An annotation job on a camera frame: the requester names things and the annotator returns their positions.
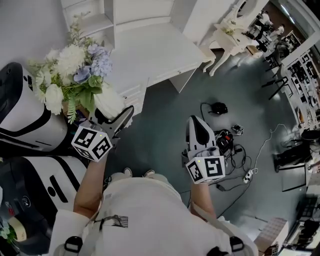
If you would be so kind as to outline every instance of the shoe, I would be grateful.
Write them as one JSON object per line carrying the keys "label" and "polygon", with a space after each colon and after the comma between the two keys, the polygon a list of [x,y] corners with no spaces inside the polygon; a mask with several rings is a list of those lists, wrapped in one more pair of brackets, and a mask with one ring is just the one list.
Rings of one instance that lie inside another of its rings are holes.
{"label": "shoe", "polygon": [[155,173],[156,173],[156,172],[155,172],[154,170],[148,170],[148,171],[143,175],[143,177],[146,178],[146,177],[148,177],[149,175],[155,174]]}
{"label": "shoe", "polygon": [[127,176],[130,176],[130,177],[133,176],[132,170],[131,170],[129,167],[124,168],[124,169],[123,169],[123,173],[124,173],[125,175],[127,175]]}

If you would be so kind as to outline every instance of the extension cord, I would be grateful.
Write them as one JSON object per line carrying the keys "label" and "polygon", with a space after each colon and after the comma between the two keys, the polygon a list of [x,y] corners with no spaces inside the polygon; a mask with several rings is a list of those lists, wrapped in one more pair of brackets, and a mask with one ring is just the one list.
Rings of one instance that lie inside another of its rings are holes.
{"label": "extension cord", "polygon": [[242,179],[243,183],[247,184],[251,180],[253,174],[254,174],[254,172],[251,169],[248,170],[248,172],[246,173],[246,175]]}

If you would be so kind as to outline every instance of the white cabinet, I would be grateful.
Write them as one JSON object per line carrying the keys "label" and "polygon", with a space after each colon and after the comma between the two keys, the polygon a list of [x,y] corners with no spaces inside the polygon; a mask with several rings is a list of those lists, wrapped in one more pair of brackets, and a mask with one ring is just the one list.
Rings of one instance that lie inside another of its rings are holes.
{"label": "white cabinet", "polygon": [[126,104],[142,111],[146,88],[171,80],[180,92],[205,58],[201,50],[172,24],[136,27],[116,34],[117,47],[111,53],[113,71],[106,81]]}

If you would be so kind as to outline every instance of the wall shelf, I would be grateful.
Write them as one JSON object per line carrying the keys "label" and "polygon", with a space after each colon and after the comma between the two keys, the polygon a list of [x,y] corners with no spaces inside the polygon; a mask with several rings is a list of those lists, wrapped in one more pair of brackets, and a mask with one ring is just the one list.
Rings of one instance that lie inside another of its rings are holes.
{"label": "wall shelf", "polygon": [[113,26],[114,24],[111,20],[104,13],[100,13],[83,19],[80,23],[80,29],[82,32],[81,36],[87,37]]}

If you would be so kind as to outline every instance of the black chair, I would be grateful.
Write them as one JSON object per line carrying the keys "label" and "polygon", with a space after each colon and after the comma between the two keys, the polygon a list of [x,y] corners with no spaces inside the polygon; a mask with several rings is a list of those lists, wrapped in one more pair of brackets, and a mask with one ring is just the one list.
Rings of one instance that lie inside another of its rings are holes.
{"label": "black chair", "polygon": [[287,57],[290,54],[290,51],[288,49],[288,45],[285,42],[279,42],[273,53],[271,53],[269,56],[267,56],[264,60],[264,62],[269,61],[270,68],[266,70],[268,72],[269,70],[272,70],[276,67],[280,67],[285,57]]}
{"label": "black chair", "polygon": [[276,67],[279,67],[281,63],[280,52],[276,49],[273,53],[267,56],[263,62],[269,61],[270,68],[266,69],[265,72],[268,72]]}
{"label": "black chair", "polygon": [[276,74],[272,77],[274,78],[276,76],[276,79],[271,80],[269,82],[267,82],[266,84],[262,85],[261,87],[267,87],[267,86],[271,86],[271,85],[278,85],[279,83],[281,83],[281,85],[279,86],[279,88],[269,97],[269,101],[282,89],[282,87],[284,86],[288,86],[290,91],[291,91],[291,95],[290,97],[294,94],[293,91],[291,90],[290,86],[288,85],[288,78],[286,77],[285,74],[285,68],[283,65],[279,66],[279,69],[277,70]]}

